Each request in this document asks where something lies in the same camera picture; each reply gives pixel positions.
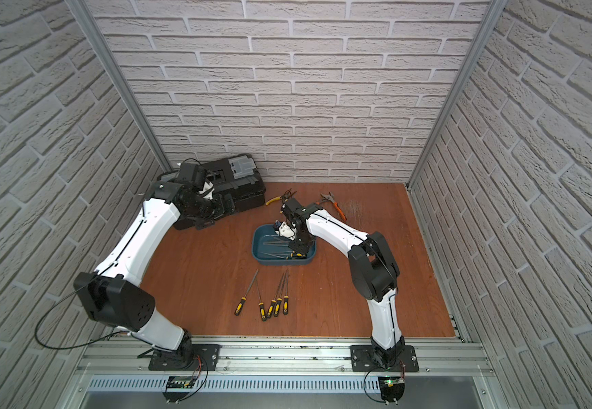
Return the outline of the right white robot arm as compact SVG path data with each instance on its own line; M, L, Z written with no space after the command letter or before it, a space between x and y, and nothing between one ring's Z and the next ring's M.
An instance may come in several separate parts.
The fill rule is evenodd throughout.
M291 199L280 212L286 221L277 233L297 257L305 256L317 238L347 256L353 285L367 300L372 320L372 359L383 368L394 366L405 347L396 313L400 269L384 235L352 228L319 204L301 206Z

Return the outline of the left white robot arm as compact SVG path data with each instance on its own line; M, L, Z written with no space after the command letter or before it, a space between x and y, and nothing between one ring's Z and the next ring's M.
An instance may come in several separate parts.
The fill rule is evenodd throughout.
M188 332L156 308L152 295L140 288L155 250L174 223L208 226L234 212L230 194L211 182L154 182L141 211L115 249L92 273L80 273L74 288L88 317L129 331L155 351L191 361Z

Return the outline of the file yellow black handle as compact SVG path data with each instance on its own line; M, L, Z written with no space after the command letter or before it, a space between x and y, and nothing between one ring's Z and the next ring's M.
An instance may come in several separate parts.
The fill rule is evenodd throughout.
M267 319L270 319L273 316L275 316L276 305L277 305L278 298L280 296L280 288L282 288L283 281L284 281L284 274L282 274L282 277L280 278L280 280L278 282L278 286L275 291L275 296L271 299L270 307L267 312Z
M274 241L274 240L277 240L277 241L286 241L288 243L290 242L289 239L284 238L284 237L279 237L279 236L276 236L276 237L266 237L263 242L265 242L265 241Z
M285 283L287 281L288 271L286 270L283 273L282 278L280 279L280 286L277 289L276 293L276 300L275 300L275 307L273 309L273 317L277 318L280 314L280 307L282 306L282 294L285 287Z
M283 315L288 315L288 302L289 302L289 296L288 296L288 282L289 282L289 271L287 269L286 274L285 274L285 280L283 283L283 303L282 303L282 313Z
M280 260L292 260L292 259L306 259L307 255L302 253L264 253L265 256L278 258Z
M265 241L260 244L261 246L265 247L289 247L289 243L286 241Z

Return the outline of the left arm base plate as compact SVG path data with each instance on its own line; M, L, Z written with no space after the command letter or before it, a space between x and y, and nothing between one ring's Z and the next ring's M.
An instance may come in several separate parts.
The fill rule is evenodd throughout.
M154 349L149 371L195 371L201 362L203 371L215 371L220 344L189 344L176 351Z

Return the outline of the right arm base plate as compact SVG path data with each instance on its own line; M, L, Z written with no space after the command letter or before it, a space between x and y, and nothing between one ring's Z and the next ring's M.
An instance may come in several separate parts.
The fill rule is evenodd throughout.
M372 345L350 346L350 363L355 373L386 371L390 373L418 373L420 366L412 345L399 345L382 351Z

